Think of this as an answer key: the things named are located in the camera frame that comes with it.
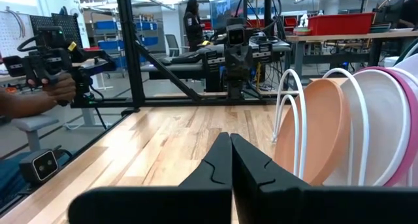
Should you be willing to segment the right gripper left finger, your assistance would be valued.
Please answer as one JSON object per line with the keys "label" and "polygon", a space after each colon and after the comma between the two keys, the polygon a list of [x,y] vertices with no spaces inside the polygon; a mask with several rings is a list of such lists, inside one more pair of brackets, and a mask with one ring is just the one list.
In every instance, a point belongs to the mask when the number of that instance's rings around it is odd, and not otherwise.
{"label": "right gripper left finger", "polygon": [[230,223],[233,149],[220,133],[198,167],[177,186],[98,187],[69,205],[75,223]]}

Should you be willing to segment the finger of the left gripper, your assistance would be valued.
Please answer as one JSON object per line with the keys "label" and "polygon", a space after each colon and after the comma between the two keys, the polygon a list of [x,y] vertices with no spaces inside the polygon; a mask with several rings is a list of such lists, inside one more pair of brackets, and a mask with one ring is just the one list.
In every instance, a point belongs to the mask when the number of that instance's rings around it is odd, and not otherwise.
{"label": "finger of the left gripper", "polygon": [[237,58],[235,54],[227,54],[227,76],[228,77],[237,77],[239,74],[239,64],[237,63]]}
{"label": "finger of the left gripper", "polygon": [[239,71],[241,77],[248,77],[249,71],[251,68],[251,53],[250,52],[242,52],[239,56]]}

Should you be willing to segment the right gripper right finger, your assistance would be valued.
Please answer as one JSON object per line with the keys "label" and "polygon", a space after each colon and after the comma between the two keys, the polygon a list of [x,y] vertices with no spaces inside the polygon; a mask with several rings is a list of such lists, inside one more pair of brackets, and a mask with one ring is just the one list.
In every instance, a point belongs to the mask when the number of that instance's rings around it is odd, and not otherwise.
{"label": "right gripper right finger", "polygon": [[240,223],[417,223],[417,189],[314,187],[238,134],[233,191]]}

